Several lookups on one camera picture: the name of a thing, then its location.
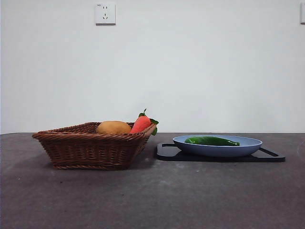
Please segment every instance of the basket rim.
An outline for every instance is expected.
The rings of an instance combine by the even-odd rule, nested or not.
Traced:
[[[127,138],[129,137],[144,137],[144,136],[150,136],[151,133],[154,131],[154,129],[156,128],[156,124],[151,124],[149,127],[147,127],[146,129],[144,129],[141,132],[137,132],[134,134],[98,134],[98,133],[80,133],[80,132],[60,132],[60,130],[62,129],[66,129],[66,128],[73,128],[73,127],[78,127],[81,125],[95,125],[95,124],[100,124],[101,122],[86,122],[83,124],[79,124],[79,125],[73,125],[73,126],[67,126],[67,127],[62,127],[62,128],[57,128],[57,129],[52,129],[52,130],[45,130],[45,131],[39,131],[37,133],[34,133],[32,135],[33,138],[39,138],[41,136],[62,136],[62,137],[91,137],[91,138],[97,138],[97,139],[105,139],[105,138],[117,138],[117,139],[122,139],[122,138]]]

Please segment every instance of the fake carrot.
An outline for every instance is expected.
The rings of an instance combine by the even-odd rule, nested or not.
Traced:
[[[159,123],[158,121],[147,117],[145,114],[145,111],[146,111],[146,109],[144,110],[143,113],[139,114],[139,117],[134,122],[133,127],[132,127],[131,131],[129,132],[130,134],[141,132],[141,131],[145,130],[147,127],[149,127],[152,123],[154,123],[154,124]],[[157,128],[155,128],[152,135],[156,135],[156,134],[157,134]]]

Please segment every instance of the potato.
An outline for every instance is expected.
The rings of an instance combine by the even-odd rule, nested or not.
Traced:
[[[131,131],[131,127],[121,121],[104,121],[99,124],[96,129],[98,134],[128,134]]]

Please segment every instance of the plate rim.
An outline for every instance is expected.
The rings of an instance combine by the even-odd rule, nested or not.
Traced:
[[[238,137],[238,138],[247,138],[247,139],[252,139],[252,140],[256,140],[259,141],[258,144],[255,145],[248,145],[248,146],[211,146],[211,145],[200,145],[200,144],[193,144],[193,143],[187,143],[187,142],[179,142],[177,140],[175,140],[175,138],[178,137],[187,137],[187,136],[227,136],[227,137]],[[235,136],[235,135],[182,135],[182,136],[176,136],[173,138],[173,141],[178,142],[178,143],[182,143],[182,144],[186,144],[186,145],[191,145],[191,146],[206,146],[206,147],[220,147],[220,148],[241,148],[241,147],[250,147],[250,146],[261,146],[263,144],[263,142],[259,139],[255,139],[255,138],[251,138],[251,137],[242,137],[242,136]]]

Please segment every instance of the green leaf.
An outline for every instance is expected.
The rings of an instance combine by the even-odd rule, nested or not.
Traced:
[[[152,135],[155,136],[155,135],[157,134],[157,132],[158,132],[158,129],[155,128],[155,129],[153,130],[153,132],[152,132]]]
[[[146,111],[146,108],[144,109],[143,113],[139,113],[139,117],[146,116],[145,111]]]
[[[158,124],[159,122],[158,121],[156,121],[156,120],[154,120],[154,119],[152,119],[152,118],[150,118],[150,120],[151,120],[151,123],[153,123],[153,124]]]

